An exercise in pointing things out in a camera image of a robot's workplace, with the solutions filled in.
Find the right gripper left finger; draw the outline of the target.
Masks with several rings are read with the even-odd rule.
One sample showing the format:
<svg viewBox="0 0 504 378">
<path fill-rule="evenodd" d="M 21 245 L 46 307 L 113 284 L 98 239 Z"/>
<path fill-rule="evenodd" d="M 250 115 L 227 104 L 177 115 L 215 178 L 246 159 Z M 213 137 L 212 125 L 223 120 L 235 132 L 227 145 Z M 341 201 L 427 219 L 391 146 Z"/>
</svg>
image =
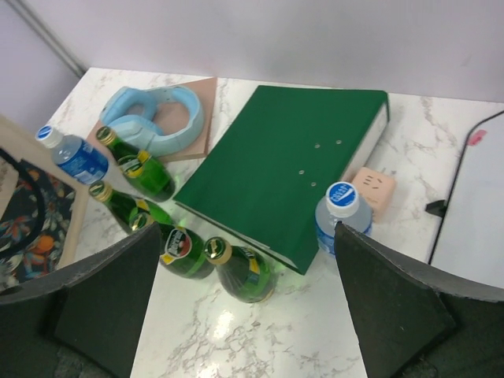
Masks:
<svg viewBox="0 0 504 378">
<path fill-rule="evenodd" d="M 1 293 L 3 377 L 128 377 L 161 249 L 158 224 Z"/>
</svg>

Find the blue cap water bottle front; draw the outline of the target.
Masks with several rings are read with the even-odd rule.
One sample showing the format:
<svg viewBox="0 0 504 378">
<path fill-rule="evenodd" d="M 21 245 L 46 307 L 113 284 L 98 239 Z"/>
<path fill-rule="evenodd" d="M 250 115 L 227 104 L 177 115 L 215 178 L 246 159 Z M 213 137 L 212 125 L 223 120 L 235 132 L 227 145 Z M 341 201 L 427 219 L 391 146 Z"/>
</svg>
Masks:
<svg viewBox="0 0 504 378">
<path fill-rule="evenodd" d="M 41 127 L 35 138 L 50 151 L 53 163 L 81 184 L 92 185 L 113 177 L 108 158 L 87 140 L 50 125 Z"/>
</svg>

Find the beige canvas tote bag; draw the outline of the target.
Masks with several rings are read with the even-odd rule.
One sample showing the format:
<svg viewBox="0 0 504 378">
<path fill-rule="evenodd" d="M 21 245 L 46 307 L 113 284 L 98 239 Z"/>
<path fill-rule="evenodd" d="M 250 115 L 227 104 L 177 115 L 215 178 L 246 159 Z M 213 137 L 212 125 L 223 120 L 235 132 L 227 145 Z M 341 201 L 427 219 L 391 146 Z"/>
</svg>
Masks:
<svg viewBox="0 0 504 378">
<path fill-rule="evenodd" d="M 50 152 L 1 118 L 1 289 L 45 276 L 76 258 L 88 195 Z"/>
</svg>

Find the blue cap water bottle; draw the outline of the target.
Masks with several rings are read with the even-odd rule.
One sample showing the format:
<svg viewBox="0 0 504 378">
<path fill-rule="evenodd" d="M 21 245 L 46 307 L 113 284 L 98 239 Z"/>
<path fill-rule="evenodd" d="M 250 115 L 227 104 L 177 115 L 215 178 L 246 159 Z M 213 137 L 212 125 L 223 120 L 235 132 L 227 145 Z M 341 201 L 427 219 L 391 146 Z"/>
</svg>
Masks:
<svg viewBox="0 0 504 378">
<path fill-rule="evenodd" d="M 113 177 L 108 158 L 87 140 L 50 125 L 41 127 L 35 138 L 50 151 L 53 163 L 81 184 L 92 185 Z"/>
<path fill-rule="evenodd" d="M 372 234 L 372 208 L 357 188 L 345 181 L 333 183 L 318 202 L 315 225 L 319 247 L 335 255 L 335 226 L 341 221 L 353 229 Z"/>
</svg>

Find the green glass bottle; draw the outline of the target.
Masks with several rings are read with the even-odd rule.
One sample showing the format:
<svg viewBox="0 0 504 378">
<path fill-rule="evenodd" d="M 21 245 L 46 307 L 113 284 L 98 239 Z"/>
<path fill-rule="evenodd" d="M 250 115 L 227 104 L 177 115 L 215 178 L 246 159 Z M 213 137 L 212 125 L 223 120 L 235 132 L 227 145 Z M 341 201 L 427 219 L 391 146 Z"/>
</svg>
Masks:
<svg viewBox="0 0 504 378">
<path fill-rule="evenodd" d="M 215 236 L 205 242 L 204 254 L 215 267 L 222 287 L 245 303 L 263 302 L 276 287 L 276 274 L 271 265 L 254 250 L 233 246 Z"/>
<path fill-rule="evenodd" d="M 191 280 L 206 278 L 213 265 L 208 262 L 202 238 L 188 228 L 158 222 L 161 230 L 160 263 L 171 273 Z"/>
<path fill-rule="evenodd" d="M 121 228 L 132 233 L 130 221 L 137 213 L 147 213 L 159 223 L 173 224 L 172 217 L 151 200 L 117 191 L 104 180 L 94 182 L 88 189 L 89 195 L 101 202 L 113 215 Z"/>
<path fill-rule="evenodd" d="M 96 139 L 113 155 L 125 179 L 142 195 L 156 202 L 170 199 L 175 181 L 165 166 L 146 150 L 125 142 L 110 127 L 100 127 Z"/>
</svg>

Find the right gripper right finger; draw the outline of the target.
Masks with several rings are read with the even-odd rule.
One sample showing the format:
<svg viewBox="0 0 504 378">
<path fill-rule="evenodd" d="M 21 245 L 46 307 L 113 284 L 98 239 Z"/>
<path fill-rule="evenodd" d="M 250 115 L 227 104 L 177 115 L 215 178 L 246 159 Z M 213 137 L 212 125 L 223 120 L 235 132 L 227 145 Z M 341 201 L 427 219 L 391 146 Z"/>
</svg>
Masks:
<svg viewBox="0 0 504 378">
<path fill-rule="evenodd" d="M 335 259 L 369 377 L 501 377 L 503 290 L 434 268 L 343 222 Z"/>
</svg>

